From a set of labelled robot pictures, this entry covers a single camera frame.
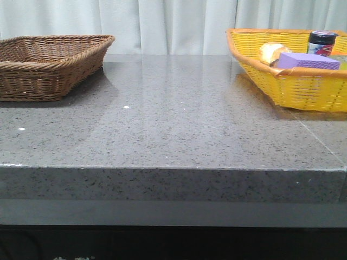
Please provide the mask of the yellow woven plastic basket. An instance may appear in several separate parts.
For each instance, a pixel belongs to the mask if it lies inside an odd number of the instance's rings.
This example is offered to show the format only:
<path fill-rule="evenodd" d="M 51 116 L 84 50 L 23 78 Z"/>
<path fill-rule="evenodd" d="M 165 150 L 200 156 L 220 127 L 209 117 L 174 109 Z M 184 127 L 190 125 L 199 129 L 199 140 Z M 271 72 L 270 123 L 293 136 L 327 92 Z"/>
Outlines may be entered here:
<path fill-rule="evenodd" d="M 346 70 L 278 69 L 259 60 L 260 47 L 278 42 L 296 53 L 307 51 L 309 30 L 227 29 L 231 54 L 255 85 L 277 106 L 304 111 L 346 112 Z"/>

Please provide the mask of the bread roll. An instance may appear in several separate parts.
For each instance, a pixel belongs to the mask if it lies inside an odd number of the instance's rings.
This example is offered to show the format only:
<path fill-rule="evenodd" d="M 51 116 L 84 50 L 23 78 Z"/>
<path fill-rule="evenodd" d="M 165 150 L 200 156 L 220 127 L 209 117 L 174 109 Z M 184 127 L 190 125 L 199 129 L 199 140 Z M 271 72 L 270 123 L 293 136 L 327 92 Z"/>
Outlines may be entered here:
<path fill-rule="evenodd" d="M 259 48 L 260 62 L 271 66 L 280 57 L 281 53 L 291 53 L 292 50 L 281 43 L 265 43 Z"/>

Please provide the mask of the purple sponge block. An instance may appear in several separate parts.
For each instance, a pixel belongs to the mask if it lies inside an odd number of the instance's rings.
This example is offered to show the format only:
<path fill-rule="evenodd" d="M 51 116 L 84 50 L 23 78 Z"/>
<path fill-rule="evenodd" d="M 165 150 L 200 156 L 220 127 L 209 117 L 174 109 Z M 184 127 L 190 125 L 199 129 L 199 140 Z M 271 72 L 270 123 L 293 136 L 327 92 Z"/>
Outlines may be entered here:
<path fill-rule="evenodd" d="M 340 62 L 329 57 L 316 54 L 283 52 L 280 54 L 277 67 L 281 69 L 303 67 L 338 70 L 340 68 Z"/>

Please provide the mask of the white curtain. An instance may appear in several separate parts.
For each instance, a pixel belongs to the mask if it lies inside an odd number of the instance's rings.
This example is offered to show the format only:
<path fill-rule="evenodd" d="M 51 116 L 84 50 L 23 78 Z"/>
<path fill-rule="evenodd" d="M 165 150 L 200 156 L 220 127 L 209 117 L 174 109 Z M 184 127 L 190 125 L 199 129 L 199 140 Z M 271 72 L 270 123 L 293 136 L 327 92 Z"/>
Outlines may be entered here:
<path fill-rule="evenodd" d="M 110 54 L 226 55 L 226 30 L 346 30 L 346 1 L 1 1 L 1 38 L 115 37 Z"/>

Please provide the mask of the orange object in basket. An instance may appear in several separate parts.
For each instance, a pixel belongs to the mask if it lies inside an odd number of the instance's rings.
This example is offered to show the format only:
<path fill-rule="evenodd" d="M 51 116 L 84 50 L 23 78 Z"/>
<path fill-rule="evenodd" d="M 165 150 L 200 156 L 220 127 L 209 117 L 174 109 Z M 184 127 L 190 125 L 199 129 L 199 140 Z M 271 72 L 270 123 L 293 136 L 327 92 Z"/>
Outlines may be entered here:
<path fill-rule="evenodd" d="M 331 52 L 331 55 L 347 55 L 347 52 L 346 51 L 340 51 L 340 50 L 333 50 Z"/>

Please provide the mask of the dark jar with label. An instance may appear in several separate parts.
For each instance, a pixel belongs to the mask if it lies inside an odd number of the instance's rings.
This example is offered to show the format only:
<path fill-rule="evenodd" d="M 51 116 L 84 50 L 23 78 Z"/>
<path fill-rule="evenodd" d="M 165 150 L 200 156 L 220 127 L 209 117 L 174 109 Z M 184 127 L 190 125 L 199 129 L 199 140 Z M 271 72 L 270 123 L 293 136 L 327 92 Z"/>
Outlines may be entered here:
<path fill-rule="evenodd" d="M 327 30 L 315 30 L 310 32 L 307 53 L 330 56 L 337 36 L 337 33 Z"/>

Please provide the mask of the yellow packing tape roll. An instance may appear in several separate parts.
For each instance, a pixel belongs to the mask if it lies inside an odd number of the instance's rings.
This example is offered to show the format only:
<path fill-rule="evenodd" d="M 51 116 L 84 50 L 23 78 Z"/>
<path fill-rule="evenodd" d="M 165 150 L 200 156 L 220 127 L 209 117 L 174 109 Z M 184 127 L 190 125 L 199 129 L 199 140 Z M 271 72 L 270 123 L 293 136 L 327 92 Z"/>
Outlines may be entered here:
<path fill-rule="evenodd" d="M 339 70 L 347 70 L 347 55 L 330 55 L 329 58 L 339 61 Z"/>

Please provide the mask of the brown wicker basket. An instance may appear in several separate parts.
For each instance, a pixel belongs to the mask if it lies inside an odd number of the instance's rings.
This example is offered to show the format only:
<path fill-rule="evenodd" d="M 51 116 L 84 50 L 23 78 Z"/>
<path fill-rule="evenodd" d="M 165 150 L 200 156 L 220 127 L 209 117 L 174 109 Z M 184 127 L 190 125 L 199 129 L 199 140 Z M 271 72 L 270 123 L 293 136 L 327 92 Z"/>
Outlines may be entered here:
<path fill-rule="evenodd" d="M 1 40 L 1 101 L 57 101 L 102 67 L 113 35 Z"/>

